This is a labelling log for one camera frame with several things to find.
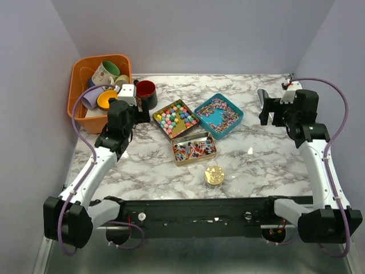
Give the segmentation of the silver metal scoop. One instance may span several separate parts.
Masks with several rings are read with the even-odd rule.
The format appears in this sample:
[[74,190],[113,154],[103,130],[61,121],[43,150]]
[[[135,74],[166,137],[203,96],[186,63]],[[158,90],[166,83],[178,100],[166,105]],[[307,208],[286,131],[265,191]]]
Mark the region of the silver metal scoop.
[[260,109],[263,109],[265,99],[269,98],[269,94],[267,93],[266,90],[260,88],[260,89],[257,90],[257,95],[258,95],[258,98],[259,98]]

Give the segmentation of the dark tin of star candies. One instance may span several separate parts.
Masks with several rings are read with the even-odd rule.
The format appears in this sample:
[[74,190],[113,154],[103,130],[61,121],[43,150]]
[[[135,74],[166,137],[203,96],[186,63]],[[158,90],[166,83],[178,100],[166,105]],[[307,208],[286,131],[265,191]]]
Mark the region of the dark tin of star candies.
[[156,111],[152,118],[168,141],[190,134],[200,122],[181,99]]

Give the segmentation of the teal tin swirl lollipops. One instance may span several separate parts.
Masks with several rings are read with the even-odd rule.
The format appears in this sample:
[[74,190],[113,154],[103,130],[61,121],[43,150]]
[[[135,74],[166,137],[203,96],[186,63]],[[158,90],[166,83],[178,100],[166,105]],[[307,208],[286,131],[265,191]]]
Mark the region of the teal tin swirl lollipops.
[[243,111],[220,93],[198,106],[194,114],[199,119],[199,125],[216,140],[224,138],[244,117]]

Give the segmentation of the gold tin of lollipops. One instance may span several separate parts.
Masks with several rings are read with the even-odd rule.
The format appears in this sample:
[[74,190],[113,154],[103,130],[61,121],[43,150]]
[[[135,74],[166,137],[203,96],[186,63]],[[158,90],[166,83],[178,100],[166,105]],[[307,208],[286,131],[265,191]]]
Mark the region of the gold tin of lollipops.
[[171,147],[174,163],[178,167],[212,159],[217,153],[214,139],[209,132],[172,139]]

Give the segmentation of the gold round jar lid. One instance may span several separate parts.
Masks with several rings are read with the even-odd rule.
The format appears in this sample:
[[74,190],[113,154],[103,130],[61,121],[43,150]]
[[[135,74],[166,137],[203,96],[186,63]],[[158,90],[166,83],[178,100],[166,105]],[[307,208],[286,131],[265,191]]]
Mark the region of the gold round jar lid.
[[219,166],[210,166],[204,172],[204,180],[211,183],[223,182],[225,179],[224,171]]

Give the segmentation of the clear glass jar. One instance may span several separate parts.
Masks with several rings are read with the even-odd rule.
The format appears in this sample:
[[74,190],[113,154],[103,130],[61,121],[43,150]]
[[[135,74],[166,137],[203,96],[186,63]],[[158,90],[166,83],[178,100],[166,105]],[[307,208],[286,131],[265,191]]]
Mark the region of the clear glass jar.
[[216,188],[220,188],[223,185],[223,182],[211,183],[209,181],[205,181],[204,184],[205,184],[206,188],[216,189]]

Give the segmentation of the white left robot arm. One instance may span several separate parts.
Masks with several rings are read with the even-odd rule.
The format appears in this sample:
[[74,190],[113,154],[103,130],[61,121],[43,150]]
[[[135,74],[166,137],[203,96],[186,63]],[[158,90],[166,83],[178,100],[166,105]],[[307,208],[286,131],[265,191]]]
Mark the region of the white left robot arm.
[[61,245],[83,248],[95,229],[108,222],[113,225],[125,222],[127,215],[122,200],[112,196],[96,204],[91,204],[91,200],[127,149],[134,126],[150,121],[147,102],[138,108],[123,100],[111,100],[107,123],[91,147],[92,155],[87,164],[58,197],[50,196],[43,204],[46,238],[57,240]]

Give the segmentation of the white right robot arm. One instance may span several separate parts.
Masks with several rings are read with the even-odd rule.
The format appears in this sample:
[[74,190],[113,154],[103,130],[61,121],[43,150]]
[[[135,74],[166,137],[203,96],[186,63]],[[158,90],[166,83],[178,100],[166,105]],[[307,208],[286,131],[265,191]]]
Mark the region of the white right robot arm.
[[345,243],[363,218],[359,210],[351,208],[341,190],[328,148],[331,140],[328,130],[316,121],[318,94],[310,90],[287,90],[282,98],[271,98],[263,89],[257,93],[261,125],[267,125],[271,118],[274,126],[286,128],[304,159],[313,193],[312,209],[290,198],[277,198],[263,208],[263,219],[270,224],[282,218],[289,221],[305,243]]

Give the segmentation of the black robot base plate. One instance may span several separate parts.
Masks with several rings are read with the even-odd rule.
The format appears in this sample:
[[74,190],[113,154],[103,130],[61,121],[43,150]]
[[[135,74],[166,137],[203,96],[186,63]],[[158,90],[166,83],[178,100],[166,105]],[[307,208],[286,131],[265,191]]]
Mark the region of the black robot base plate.
[[179,200],[121,200],[107,196],[87,211],[91,229],[130,220],[146,238],[261,237],[276,227],[274,197]]

